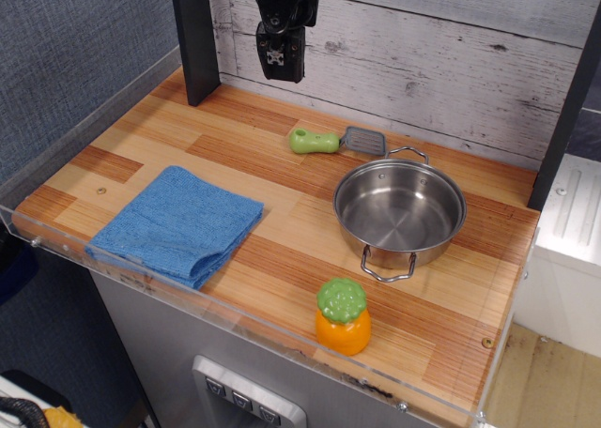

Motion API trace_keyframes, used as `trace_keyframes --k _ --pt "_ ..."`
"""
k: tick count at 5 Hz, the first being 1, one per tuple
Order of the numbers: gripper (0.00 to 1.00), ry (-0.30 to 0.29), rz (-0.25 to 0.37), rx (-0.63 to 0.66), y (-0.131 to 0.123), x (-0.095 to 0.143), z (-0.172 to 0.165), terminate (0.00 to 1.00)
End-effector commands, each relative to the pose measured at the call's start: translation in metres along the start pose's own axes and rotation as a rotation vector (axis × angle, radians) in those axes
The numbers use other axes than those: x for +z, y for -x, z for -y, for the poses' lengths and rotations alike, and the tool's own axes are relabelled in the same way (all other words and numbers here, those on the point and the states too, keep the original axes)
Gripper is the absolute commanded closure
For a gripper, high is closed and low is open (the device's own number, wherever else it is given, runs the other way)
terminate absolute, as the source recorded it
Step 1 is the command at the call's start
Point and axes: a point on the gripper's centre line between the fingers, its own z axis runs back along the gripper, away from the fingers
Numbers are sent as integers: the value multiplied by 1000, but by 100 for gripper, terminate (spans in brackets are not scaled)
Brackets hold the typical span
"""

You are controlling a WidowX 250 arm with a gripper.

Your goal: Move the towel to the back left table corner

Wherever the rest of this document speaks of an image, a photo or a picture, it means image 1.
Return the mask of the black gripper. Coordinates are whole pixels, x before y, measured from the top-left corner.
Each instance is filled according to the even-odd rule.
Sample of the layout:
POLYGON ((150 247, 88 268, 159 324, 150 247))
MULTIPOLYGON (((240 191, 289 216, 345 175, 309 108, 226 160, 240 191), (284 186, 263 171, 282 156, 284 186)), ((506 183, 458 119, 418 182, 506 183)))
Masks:
POLYGON ((304 77, 305 28, 316 25, 319 0, 255 0, 261 22, 255 33, 268 80, 299 83, 304 77))

